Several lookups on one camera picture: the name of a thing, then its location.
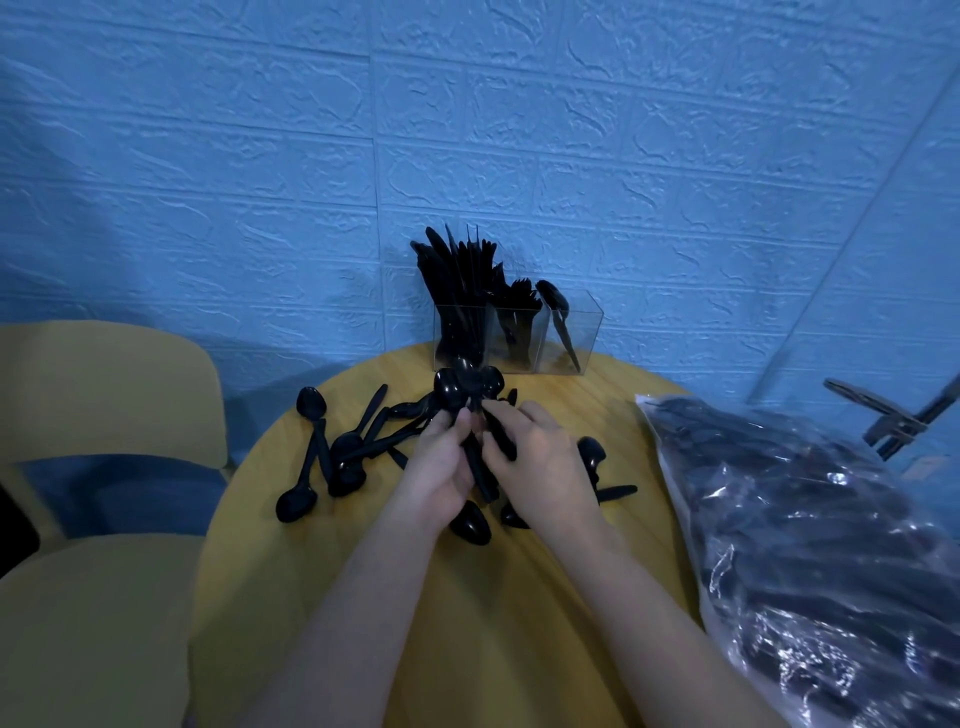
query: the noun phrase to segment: chair backrest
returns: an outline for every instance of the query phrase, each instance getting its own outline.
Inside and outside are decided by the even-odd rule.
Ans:
[[[227,463],[217,370],[179,336],[104,321],[0,327],[0,465],[64,455]]]

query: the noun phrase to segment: blue textured wall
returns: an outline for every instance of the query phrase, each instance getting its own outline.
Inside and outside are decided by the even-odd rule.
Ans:
[[[955,0],[112,5],[0,0],[0,320],[198,341],[239,455],[428,336],[443,221],[712,397],[834,419],[823,376],[960,364]]]

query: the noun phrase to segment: finger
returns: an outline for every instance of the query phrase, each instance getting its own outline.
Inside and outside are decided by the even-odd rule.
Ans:
[[[496,440],[489,432],[483,433],[483,461],[487,463],[490,472],[496,475],[497,480],[503,482],[506,479],[507,471],[510,469],[510,461],[503,454],[503,450],[497,446]]]
[[[450,429],[450,420],[450,413],[445,409],[440,410],[440,412],[433,416],[430,424],[426,426],[426,428],[420,434],[420,437],[432,437],[434,435],[439,435],[442,432],[446,432]]]
[[[470,411],[466,407],[457,412],[457,420],[455,423],[453,423],[453,431],[457,435],[458,444],[467,439],[467,436],[470,434],[472,424],[473,420],[470,417]]]
[[[519,435],[531,427],[531,418],[513,409],[505,401],[483,400],[483,408],[490,412],[507,430],[510,439],[516,442]]]
[[[547,412],[543,408],[543,405],[534,402],[533,400],[527,400],[517,409],[519,409],[520,412],[525,414],[541,427],[546,427],[547,429],[560,428],[560,424],[553,419],[553,415]]]

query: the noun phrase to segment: chair seat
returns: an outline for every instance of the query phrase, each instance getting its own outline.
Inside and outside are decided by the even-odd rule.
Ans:
[[[179,726],[203,541],[78,539],[0,579],[0,726]]]

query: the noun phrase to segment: wooden table top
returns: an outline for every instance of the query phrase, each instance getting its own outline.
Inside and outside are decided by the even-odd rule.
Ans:
[[[683,536],[652,435],[634,404],[634,394],[683,389],[603,354],[590,358],[584,376],[506,379],[520,401],[539,401],[576,437],[603,444],[608,457],[599,468],[600,487],[639,487],[636,495],[604,504],[604,515],[696,615]],[[390,385],[385,404],[393,404],[419,399],[432,381],[428,345],[388,352],[335,376],[319,387],[328,405],[328,440],[356,426],[381,383]],[[278,522],[276,499],[296,482],[310,431],[294,409],[277,420],[231,480],[210,524],[190,643],[201,728],[229,725],[277,669],[400,477],[390,457],[368,460],[366,485],[333,501],[315,464],[316,508],[300,522]],[[414,444],[401,449],[409,454]],[[553,557],[532,531],[500,526],[499,504],[482,507],[493,534],[488,546],[449,531],[437,542],[385,725],[640,724],[589,611]]]

